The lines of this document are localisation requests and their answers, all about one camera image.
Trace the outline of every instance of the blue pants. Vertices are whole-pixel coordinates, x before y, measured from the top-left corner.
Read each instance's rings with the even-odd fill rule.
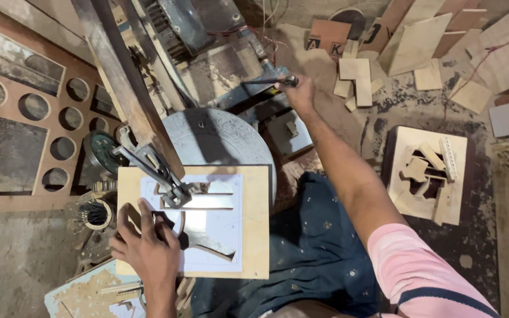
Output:
[[[269,279],[197,279],[191,307],[194,317],[257,318],[313,299],[360,318],[378,311],[378,294],[371,260],[329,180],[304,173],[297,205],[270,219]]]

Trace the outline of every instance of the wooden scrap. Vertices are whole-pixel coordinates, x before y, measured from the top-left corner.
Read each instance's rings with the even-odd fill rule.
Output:
[[[388,76],[427,67],[450,20],[448,13],[404,27]]]
[[[468,82],[464,87],[463,85],[467,80],[462,77],[459,78],[455,88],[449,94],[451,100],[457,104],[469,109],[477,114],[480,114],[488,100],[492,97],[492,92],[486,87],[479,85],[473,81]]]
[[[420,145],[420,151],[436,170],[445,170],[445,163],[439,159],[439,156],[428,143],[422,143]]]
[[[447,31],[467,31],[472,29],[487,11],[486,9],[463,9],[451,20]]]
[[[392,38],[386,44],[386,47],[382,51],[382,53],[378,56],[378,63],[385,72],[388,73],[390,66],[392,64],[392,60],[394,59],[394,55],[400,46],[400,41],[402,36],[404,35],[404,28],[408,25],[412,25],[414,23],[431,19],[435,16],[435,14],[439,11],[443,4],[443,0],[416,0],[409,8],[406,16],[402,19],[398,28],[394,31]]]
[[[417,90],[441,90],[441,73],[439,72],[439,60],[432,58],[431,64],[423,69],[414,71]]]
[[[439,45],[435,49],[435,53],[433,54],[433,58],[442,58],[445,56],[449,50],[459,42],[465,35],[466,31],[456,31],[456,32],[445,32],[443,33],[443,37],[441,41],[439,41]]]
[[[401,171],[404,178],[412,178],[418,182],[425,182],[425,170],[428,168],[428,162],[418,157],[412,157],[409,164]]]
[[[396,31],[413,3],[414,0],[392,0],[382,17],[377,18],[374,22],[368,39],[363,42],[359,51],[382,52],[390,40],[391,34]]]

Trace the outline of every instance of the pink sleeve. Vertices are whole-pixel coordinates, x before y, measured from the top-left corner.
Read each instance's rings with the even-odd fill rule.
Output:
[[[427,290],[423,287],[464,295],[495,313],[490,303],[471,284],[406,225],[394,223],[377,228],[368,240],[368,253],[382,292],[390,303],[401,303],[400,310],[410,318],[489,316],[472,307],[470,302],[449,300],[438,295],[417,296],[418,291]],[[403,293],[406,293],[405,302],[400,301]]]

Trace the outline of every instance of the cut wood shape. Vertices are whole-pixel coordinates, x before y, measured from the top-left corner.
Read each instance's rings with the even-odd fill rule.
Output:
[[[428,168],[428,165],[427,161],[412,157],[409,165],[401,171],[401,174],[404,178],[412,178],[418,182],[425,182],[427,181],[425,170]]]

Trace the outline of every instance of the plywood scrap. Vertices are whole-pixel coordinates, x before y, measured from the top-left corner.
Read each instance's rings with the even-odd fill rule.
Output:
[[[439,71],[439,60],[433,58],[428,67],[414,71],[417,90],[441,90],[441,73]]]
[[[459,42],[465,35],[466,31],[457,31],[457,32],[445,32],[443,33],[443,37],[439,41],[437,48],[435,49],[435,53],[433,54],[433,58],[442,58],[445,56],[449,50]]]
[[[480,84],[470,81],[465,85],[466,82],[462,77],[459,78],[449,97],[453,102],[480,114],[493,94]]]
[[[467,31],[477,25],[486,14],[486,9],[463,9],[449,23],[447,31]]]
[[[450,20],[451,14],[444,14],[404,27],[388,76],[427,67]]]
[[[404,178],[412,178],[418,182],[425,182],[427,181],[427,178],[425,177],[425,170],[428,168],[428,165],[427,161],[418,157],[412,157],[409,165],[401,171],[401,175]]]
[[[428,143],[422,143],[420,145],[420,151],[425,158],[432,164],[437,170],[445,170],[445,163],[441,161],[439,156],[433,151],[433,148]]]
[[[404,35],[404,28],[414,23],[431,19],[439,11],[443,4],[443,0],[416,0],[409,8],[406,16],[402,19],[398,28],[394,31],[392,38],[386,44],[386,47],[380,55],[378,55],[378,63],[386,73],[390,70],[394,55],[400,46],[400,41]]]

